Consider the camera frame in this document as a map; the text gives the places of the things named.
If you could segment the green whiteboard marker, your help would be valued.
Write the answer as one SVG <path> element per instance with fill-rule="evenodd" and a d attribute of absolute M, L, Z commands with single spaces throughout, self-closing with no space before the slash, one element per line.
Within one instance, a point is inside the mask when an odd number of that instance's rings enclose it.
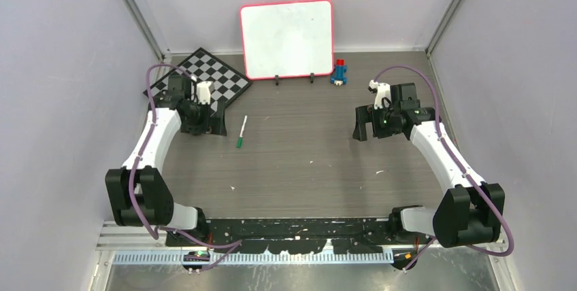
<path fill-rule="evenodd" d="M 244 118 L 243 118 L 243 122 L 242 122 L 241 128 L 240 128 L 240 133 L 239 133 L 239 137 L 238 137 L 238 139 L 237 139 L 236 148 L 241 148 L 241 147 L 242 147 L 243 140 L 244 140 L 244 131 L 245 131 L 245 128 L 246 128 L 246 123 L 247 123 L 247 121 L 248 121 L 248 116 L 245 115 Z"/>

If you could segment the whiteboard with red frame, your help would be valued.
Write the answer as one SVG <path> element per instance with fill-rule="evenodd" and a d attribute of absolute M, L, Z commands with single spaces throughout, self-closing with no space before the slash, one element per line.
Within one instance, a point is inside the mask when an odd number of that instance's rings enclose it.
<path fill-rule="evenodd" d="M 333 71 L 333 4 L 301 0 L 240 8 L 245 74 L 251 80 Z"/>

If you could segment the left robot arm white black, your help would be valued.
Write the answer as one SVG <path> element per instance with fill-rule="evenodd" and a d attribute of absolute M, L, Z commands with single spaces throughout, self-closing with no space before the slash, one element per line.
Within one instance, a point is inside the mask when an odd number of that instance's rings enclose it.
<path fill-rule="evenodd" d="M 166 91 L 153 96 L 146 128 L 131 155 L 105 175 L 115 222 L 120 226 L 161 226 L 182 230 L 193 246 L 208 240 L 198 207 L 178 204 L 162 177 L 168 149 L 177 133 L 227 135 L 224 101 L 213 101 L 214 84 L 172 77 Z"/>

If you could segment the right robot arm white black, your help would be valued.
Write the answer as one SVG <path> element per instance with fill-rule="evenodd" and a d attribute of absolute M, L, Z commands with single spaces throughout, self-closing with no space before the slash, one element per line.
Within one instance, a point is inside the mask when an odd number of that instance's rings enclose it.
<path fill-rule="evenodd" d="M 443 247 L 472 246 L 497 241 L 505 193 L 488 184 L 464 160 L 452 143 L 435 108 L 421 107 L 413 83 L 389 85 L 374 80 L 368 89 L 372 104 L 355 109 L 352 137 L 367 140 L 404 135 L 424 156 L 444 192 L 436 209 L 420 205 L 396 207 L 389 218 L 389 237 L 407 243 L 415 233 L 435 237 Z"/>

